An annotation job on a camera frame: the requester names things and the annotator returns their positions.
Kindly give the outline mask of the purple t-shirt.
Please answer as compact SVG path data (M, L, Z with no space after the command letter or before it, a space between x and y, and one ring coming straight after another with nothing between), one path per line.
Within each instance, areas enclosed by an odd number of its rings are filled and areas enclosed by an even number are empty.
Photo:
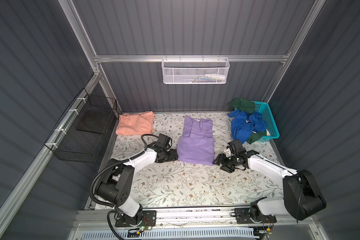
M181 162L211 166L215 159L213 121L186 116L177 153Z

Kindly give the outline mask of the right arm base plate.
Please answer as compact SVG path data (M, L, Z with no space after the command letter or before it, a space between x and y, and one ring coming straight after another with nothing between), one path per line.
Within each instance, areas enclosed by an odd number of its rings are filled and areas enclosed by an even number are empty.
M275 224L275 215L263 215L257 208L235 208L231 217L234 217L238 224Z

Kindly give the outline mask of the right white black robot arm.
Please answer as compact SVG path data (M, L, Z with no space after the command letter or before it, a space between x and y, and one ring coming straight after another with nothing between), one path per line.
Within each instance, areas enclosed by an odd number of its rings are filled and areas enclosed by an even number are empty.
M290 215L299 222L327 207L311 172L274 163L257 151L247 151L239 140L229 142L225 152L219 154L213 164L228 173L235 170L259 172L282 188L281 197L261 197L251 202L247 215L253 223L262 223L275 215Z

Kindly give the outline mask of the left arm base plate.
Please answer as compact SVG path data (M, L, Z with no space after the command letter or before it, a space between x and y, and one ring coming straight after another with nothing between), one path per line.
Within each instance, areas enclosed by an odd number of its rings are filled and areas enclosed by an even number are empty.
M145 227L150 228L156 225L157 211L142 210L136 214L135 217L130 217L126 214L117 215L115 227Z

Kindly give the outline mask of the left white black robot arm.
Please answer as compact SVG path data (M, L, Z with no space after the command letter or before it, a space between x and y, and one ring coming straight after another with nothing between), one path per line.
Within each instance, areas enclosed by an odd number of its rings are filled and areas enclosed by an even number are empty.
M178 160L173 140L167 135L144 134L144 149L125 160L110 159L106 167L94 178L90 186L90 198L98 205L113 208L123 214L128 222L137 225L143 218L143 207L131 196L134 175L153 163Z

